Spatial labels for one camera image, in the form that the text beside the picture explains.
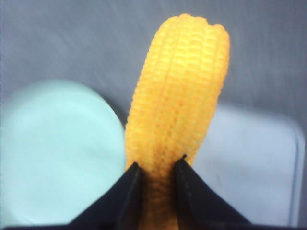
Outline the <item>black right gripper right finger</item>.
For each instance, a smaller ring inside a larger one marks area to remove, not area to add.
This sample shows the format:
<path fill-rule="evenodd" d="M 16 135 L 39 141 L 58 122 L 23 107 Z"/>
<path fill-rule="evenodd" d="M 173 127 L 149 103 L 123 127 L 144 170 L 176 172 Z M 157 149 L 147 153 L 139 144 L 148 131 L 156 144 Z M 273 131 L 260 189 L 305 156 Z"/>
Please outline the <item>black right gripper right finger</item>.
<path fill-rule="evenodd" d="M 214 192 L 186 155 L 175 163 L 175 201 L 180 230 L 250 230 L 251 222 Z"/>

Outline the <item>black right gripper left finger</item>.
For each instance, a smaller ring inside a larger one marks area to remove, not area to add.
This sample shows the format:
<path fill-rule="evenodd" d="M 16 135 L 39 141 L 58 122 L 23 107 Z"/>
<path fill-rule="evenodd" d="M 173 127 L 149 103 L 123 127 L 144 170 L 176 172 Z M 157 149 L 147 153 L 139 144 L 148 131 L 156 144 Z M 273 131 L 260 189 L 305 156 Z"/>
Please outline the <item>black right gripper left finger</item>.
<path fill-rule="evenodd" d="M 77 216 L 70 230 L 137 230 L 142 208 L 142 169 L 133 163 L 98 200 Z"/>

